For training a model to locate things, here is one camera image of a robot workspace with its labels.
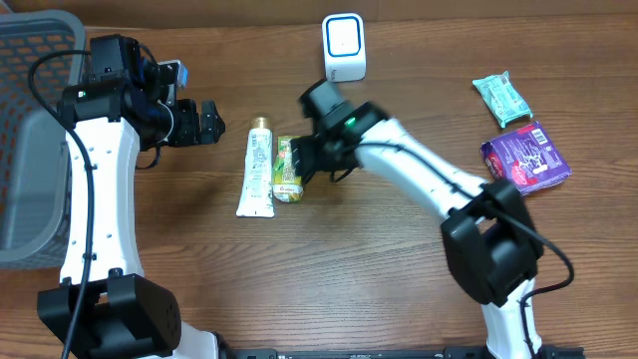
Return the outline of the green yellow drink carton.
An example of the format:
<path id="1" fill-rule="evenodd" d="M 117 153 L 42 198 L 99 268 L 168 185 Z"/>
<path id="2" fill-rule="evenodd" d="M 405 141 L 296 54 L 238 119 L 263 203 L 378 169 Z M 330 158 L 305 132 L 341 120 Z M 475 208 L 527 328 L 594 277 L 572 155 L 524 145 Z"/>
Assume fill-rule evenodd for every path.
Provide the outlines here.
<path id="1" fill-rule="evenodd" d="M 290 142 L 295 136 L 277 138 L 277 152 L 273 165 L 272 191 L 276 199 L 286 203 L 299 202 L 303 195 L 302 178 L 296 174 L 292 162 Z"/>

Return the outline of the white tube gold cap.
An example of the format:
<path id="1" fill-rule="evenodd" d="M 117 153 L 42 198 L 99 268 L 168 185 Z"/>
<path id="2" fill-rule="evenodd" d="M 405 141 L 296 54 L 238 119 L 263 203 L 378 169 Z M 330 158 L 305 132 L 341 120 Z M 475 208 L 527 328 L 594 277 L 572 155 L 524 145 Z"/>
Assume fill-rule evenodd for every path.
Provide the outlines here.
<path id="1" fill-rule="evenodd" d="M 269 119 L 251 121 L 244 159 L 242 191 L 236 210 L 238 217 L 274 216 L 272 194 L 273 135 Z"/>

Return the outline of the teal wipes packet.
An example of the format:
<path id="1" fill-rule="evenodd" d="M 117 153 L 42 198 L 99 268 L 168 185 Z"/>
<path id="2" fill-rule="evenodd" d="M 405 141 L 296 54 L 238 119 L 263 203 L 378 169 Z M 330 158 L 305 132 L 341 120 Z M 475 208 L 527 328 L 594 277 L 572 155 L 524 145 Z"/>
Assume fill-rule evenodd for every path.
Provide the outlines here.
<path id="1" fill-rule="evenodd" d="M 533 117 L 528 103 L 511 83 L 509 71 L 473 80 L 473 85 L 502 129 L 519 118 Z"/>

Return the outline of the red purple floral liner pack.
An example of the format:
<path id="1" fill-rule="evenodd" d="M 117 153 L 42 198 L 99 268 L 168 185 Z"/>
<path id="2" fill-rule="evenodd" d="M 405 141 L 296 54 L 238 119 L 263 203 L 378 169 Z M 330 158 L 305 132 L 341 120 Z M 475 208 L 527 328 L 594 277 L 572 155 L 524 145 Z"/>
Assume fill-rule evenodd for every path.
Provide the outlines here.
<path id="1" fill-rule="evenodd" d="M 572 175 L 539 122 L 483 143 L 480 154 L 492 176 L 509 180 L 521 195 L 559 185 Z"/>

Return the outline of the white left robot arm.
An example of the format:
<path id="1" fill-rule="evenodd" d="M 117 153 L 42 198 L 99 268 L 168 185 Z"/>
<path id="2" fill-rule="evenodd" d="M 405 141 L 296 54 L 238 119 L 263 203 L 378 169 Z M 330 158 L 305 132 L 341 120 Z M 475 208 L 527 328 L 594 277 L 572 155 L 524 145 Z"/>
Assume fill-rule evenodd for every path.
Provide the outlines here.
<path id="1" fill-rule="evenodd" d="M 136 242 L 140 153 L 211 145 L 225 124 L 212 101 L 179 99 L 182 62 L 137 40 L 94 38 L 91 70 L 52 114 L 71 159 L 69 244 L 60 284 L 41 291 L 40 320 L 79 358 L 228 358 L 217 334 L 185 323 L 175 296 L 144 275 Z"/>

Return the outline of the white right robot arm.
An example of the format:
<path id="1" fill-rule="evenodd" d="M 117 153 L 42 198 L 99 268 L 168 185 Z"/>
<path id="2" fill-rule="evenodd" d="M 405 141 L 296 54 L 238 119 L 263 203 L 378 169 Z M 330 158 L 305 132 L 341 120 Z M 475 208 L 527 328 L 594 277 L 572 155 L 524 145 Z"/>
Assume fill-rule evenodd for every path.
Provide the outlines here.
<path id="1" fill-rule="evenodd" d="M 489 182 L 451 165 L 372 102 L 354 107 L 327 80 L 299 98 L 312 123 L 292 141 L 292 162 L 308 183 L 325 172 L 332 182 L 360 168 L 393 183 L 437 220 L 450 274 L 479 303 L 494 358 L 534 358 L 541 349 L 533 309 L 541 242 L 517 188 Z"/>

